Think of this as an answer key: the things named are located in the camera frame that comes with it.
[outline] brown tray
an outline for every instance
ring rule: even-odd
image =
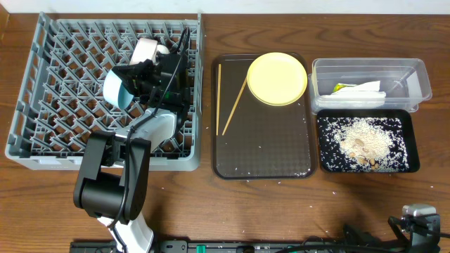
[[[296,57],[307,70],[303,57]],[[255,98],[248,87],[224,136],[225,123],[247,70],[260,54],[219,56],[212,65],[212,169],[222,179],[304,179],[316,170],[316,138],[308,89],[290,105]],[[221,64],[219,135],[216,136],[217,76]]]

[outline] wooden chopstick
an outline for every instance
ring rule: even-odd
[[[238,106],[240,95],[242,95],[242,92],[244,91],[246,84],[247,84],[247,77],[245,78],[244,83],[242,84],[242,87],[240,88],[239,95],[238,95],[236,101],[234,102],[233,109],[231,110],[230,116],[228,117],[228,120],[226,121],[225,129],[224,129],[224,132],[222,132],[222,135],[225,134],[225,131],[228,128],[228,124],[230,124],[231,118],[233,117],[233,114],[234,114],[234,110],[236,109],[236,106]]]
[[[220,113],[220,80],[221,80],[221,70],[222,64],[219,64],[219,77],[218,77],[218,88],[217,88],[217,111],[216,111],[216,136],[219,135],[219,113]]]

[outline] plastic box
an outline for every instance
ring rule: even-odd
[[[407,58],[316,59],[309,76],[311,110],[322,109],[402,109],[415,112],[418,104],[432,97],[425,64]],[[381,81],[385,98],[326,98],[336,84],[363,84]]]
[[[115,65],[128,65],[139,38],[178,42],[191,29],[188,81],[191,108],[179,133],[152,153],[150,170],[192,171],[200,164],[203,26],[197,20],[51,20],[39,15],[5,154],[30,169],[79,169],[89,134],[114,131],[145,107],[125,110],[103,98]]]

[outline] yellow plate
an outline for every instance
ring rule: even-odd
[[[268,105],[294,103],[307,88],[307,72],[294,57],[285,53],[266,53],[258,57],[247,72],[253,96]]]

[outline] clear plastic container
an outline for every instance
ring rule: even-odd
[[[329,58],[312,63],[309,78],[311,110],[322,109],[402,109],[415,112],[418,104],[432,97],[425,64],[408,58]],[[363,84],[380,81],[385,98],[334,98],[336,84]]]

